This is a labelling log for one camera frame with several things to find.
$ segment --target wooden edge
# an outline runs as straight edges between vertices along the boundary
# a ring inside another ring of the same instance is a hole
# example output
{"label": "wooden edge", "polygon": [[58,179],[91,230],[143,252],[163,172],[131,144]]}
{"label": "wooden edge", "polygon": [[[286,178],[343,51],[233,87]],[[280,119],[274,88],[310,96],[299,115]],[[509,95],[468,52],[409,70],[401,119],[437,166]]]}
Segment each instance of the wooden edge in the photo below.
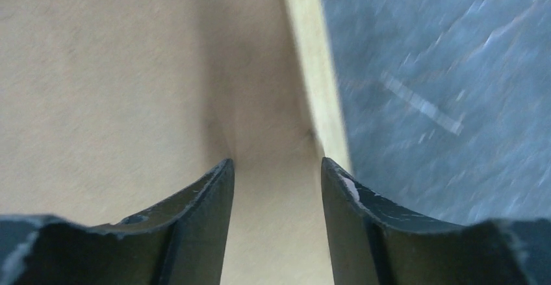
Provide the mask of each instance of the wooden edge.
{"label": "wooden edge", "polygon": [[284,0],[318,154],[352,172],[333,57],[320,0]]}

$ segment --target gray slate surface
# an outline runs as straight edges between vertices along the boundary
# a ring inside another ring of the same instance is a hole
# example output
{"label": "gray slate surface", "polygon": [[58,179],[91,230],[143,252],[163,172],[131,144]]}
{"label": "gray slate surface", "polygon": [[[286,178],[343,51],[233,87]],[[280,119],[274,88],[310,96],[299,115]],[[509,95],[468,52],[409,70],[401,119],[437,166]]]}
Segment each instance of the gray slate surface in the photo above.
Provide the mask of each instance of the gray slate surface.
{"label": "gray slate surface", "polygon": [[473,223],[551,216],[551,0],[323,0],[357,179]]}

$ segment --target beige surface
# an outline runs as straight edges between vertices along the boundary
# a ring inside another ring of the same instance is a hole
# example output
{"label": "beige surface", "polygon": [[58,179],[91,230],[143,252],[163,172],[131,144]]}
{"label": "beige surface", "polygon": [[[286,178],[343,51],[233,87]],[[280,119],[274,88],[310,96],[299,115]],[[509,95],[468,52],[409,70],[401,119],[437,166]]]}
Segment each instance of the beige surface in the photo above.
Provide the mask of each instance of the beige surface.
{"label": "beige surface", "polygon": [[281,0],[0,0],[0,212],[115,222],[232,156],[222,284],[332,284]]}

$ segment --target scratch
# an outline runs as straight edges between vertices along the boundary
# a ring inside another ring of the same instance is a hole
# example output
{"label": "scratch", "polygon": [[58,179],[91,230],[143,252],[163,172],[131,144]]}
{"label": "scratch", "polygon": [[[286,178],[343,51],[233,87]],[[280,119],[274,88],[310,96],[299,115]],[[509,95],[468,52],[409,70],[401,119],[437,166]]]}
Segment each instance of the scratch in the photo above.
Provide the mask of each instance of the scratch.
{"label": "scratch", "polygon": [[450,178],[450,180],[448,180],[448,183],[446,183],[446,188],[452,185],[453,183],[455,183],[456,181],[458,181],[459,179],[462,179],[466,173],[467,171],[463,170],[462,172],[454,175],[452,178]]}
{"label": "scratch", "polygon": [[547,165],[547,168],[545,169],[545,172],[543,173],[543,176],[541,176],[541,178],[539,179],[539,182],[537,183],[536,185],[536,188],[540,187],[543,182],[545,182],[547,180],[547,178],[549,177],[549,169],[551,167],[549,165]]}
{"label": "scratch", "polygon": [[402,68],[402,66],[404,66],[407,61],[409,60],[409,57],[411,56],[411,53],[408,53],[407,54],[407,57],[404,59],[404,61],[402,61],[402,64],[400,64],[400,66],[398,67],[398,69]]}
{"label": "scratch", "polygon": [[382,216],[385,216],[387,218],[391,218],[391,219],[394,219],[394,220],[398,220],[398,221],[407,221],[408,219],[404,219],[404,218],[398,218],[398,217],[392,217],[392,216],[389,216],[387,214],[385,214],[384,212],[382,212],[381,210],[379,210],[379,213],[382,215]]}
{"label": "scratch", "polygon": [[408,139],[408,140],[403,140],[403,141],[400,141],[398,143],[394,143],[394,144],[391,144],[390,146],[388,146],[383,154],[386,155],[388,154],[389,152],[395,152],[395,151],[403,151],[403,150],[406,150],[412,146],[414,146],[415,142],[418,141],[418,140],[414,140],[414,139]]}
{"label": "scratch", "polygon": [[465,61],[468,61],[473,56],[477,55],[478,53],[480,53],[481,51],[486,49],[486,47],[488,47],[488,45],[490,45],[490,43],[492,43],[493,41],[495,41],[499,37],[503,36],[505,33],[509,32],[509,30],[511,30],[513,27],[517,26],[517,24],[524,21],[530,15],[530,13],[533,12],[540,4],[540,0],[533,0],[532,2],[533,2],[532,5],[530,5],[527,9],[522,11],[518,16],[514,17],[513,20],[511,20],[509,23],[493,30],[490,33],[490,35],[488,35],[488,38],[481,45],[474,48],[473,51],[471,51],[468,54]]}
{"label": "scratch", "polygon": [[406,101],[413,108],[425,114],[432,119],[436,124],[440,125],[447,131],[459,136],[463,130],[461,122],[452,119],[444,112],[440,111],[435,105],[425,100],[423,97],[415,93],[413,90],[406,87],[399,80],[390,76],[390,74],[383,74],[381,82],[385,85],[386,89],[393,92],[400,99]]}
{"label": "scratch", "polygon": [[[425,50],[421,51],[416,57],[415,59],[413,60],[413,63],[417,63],[417,61],[419,61],[419,59],[425,55],[427,55],[428,53],[430,53],[432,50],[434,50],[436,47],[438,47],[438,45],[442,42],[442,39],[447,36],[448,34],[450,34],[453,29],[455,28],[456,25],[458,25],[465,17],[467,17],[469,14],[473,13],[473,12],[478,12],[480,11],[480,9],[482,9],[482,7],[484,7],[486,5],[486,2],[488,0],[475,0],[470,6],[469,8],[464,11],[458,18],[456,18],[455,20],[453,20],[453,22],[448,26],[447,29],[443,30],[440,35],[438,36],[438,38],[429,45],[429,47],[427,47]],[[406,59],[404,61],[402,61],[402,66],[404,66],[407,61],[409,60],[410,58],[410,55],[408,55],[406,57]]]}
{"label": "scratch", "polygon": [[459,95],[457,96],[457,98],[455,98],[455,101],[459,101],[463,98],[463,96],[465,95],[465,90],[461,90],[461,92],[459,93]]}

